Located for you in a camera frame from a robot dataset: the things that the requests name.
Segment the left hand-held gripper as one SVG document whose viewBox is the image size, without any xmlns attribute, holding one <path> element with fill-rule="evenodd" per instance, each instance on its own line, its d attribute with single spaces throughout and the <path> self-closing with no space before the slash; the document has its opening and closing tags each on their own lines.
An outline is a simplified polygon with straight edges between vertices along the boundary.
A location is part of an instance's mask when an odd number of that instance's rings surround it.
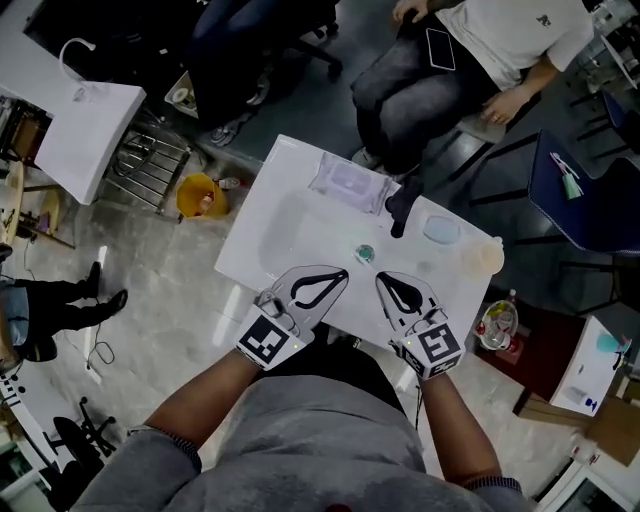
<svg viewBox="0 0 640 512">
<path fill-rule="evenodd" d="M 234 347 L 269 371 L 307 347 L 311 331 L 327 314 L 349 281 L 345 269 L 297 266 L 256 297 L 235 333 Z M 294 301 L 294 313 L 283 301 Z"/>
</svg>

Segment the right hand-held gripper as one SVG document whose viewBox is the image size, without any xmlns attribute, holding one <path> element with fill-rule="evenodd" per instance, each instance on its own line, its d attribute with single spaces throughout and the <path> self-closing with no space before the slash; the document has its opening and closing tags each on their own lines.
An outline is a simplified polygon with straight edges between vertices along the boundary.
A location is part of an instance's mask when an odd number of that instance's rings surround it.
<svg viewBox="0 0 640 512">
<path fill-rule="evenodd" d="M 389 344 L 421 381 L 459 364 L 463 346 L 426 282 L 401 272 L 383 271 L 376 274 L 375 285 L 394 331 Z"/>
</svg>

